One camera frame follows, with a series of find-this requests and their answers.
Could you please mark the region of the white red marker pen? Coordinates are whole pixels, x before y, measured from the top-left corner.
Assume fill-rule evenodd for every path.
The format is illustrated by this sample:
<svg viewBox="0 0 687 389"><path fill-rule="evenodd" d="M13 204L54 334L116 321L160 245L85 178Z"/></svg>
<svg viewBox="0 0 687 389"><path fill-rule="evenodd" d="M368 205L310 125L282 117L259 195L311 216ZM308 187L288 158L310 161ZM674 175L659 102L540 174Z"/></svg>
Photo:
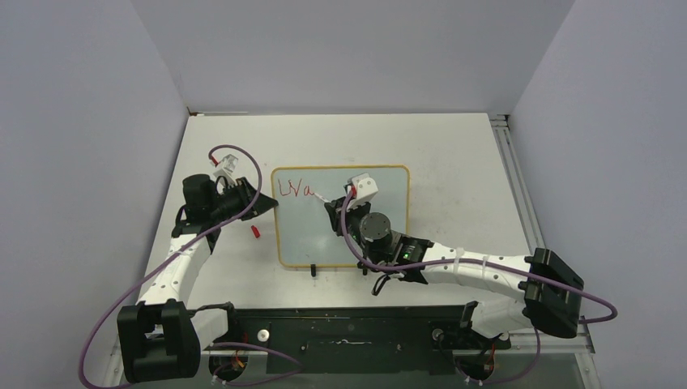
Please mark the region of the white red marker pen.
<svg viewBox="0 0 687 389"><path fill-rule="evenodd" d="M331 200L327 199L326 197L324 197L323 195L321 195L319 193L313 193L313 196L315 198L317 198L318 200L322 201L323 203L330 203L331 202Z"/></svg>

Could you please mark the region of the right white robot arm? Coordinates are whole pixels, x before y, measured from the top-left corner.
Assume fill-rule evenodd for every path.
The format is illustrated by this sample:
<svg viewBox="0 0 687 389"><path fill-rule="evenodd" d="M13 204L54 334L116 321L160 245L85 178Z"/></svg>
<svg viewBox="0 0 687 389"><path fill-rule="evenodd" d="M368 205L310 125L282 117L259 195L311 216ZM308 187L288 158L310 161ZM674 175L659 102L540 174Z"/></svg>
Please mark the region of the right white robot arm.
<svg viewBox="0 0 687 389"><path fill-rule="evenodd" d="M537 248L515 256L465 251L394 231L370 203L347 209L339 198L323 207L333 232L364 268L406 282L457 284L501 295L500 301L466 304L458 325L465 345L478 347L523 328L562 339L576 336L584 282L554 251Z"/></svg>

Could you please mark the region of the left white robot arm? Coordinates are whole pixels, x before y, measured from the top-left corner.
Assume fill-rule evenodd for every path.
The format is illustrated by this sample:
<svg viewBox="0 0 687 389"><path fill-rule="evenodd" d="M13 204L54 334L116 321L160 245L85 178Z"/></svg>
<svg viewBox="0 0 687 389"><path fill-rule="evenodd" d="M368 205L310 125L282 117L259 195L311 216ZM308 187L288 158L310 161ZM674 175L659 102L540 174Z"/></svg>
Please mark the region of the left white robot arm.
<svg viewBox="0 0 687 389"><path fill-rule="evenodd" d="M196 318L186 308L204 263L219 239L219 224L251 220L278 206L244 177L230 179L223 190L207 174L182 182L185 204L180 207L169 247L169 264L133 306L117 315L124 375L129 383L192 378L200 356L212 341L220 348L235 347L241 326L224 314Z"/></svg>

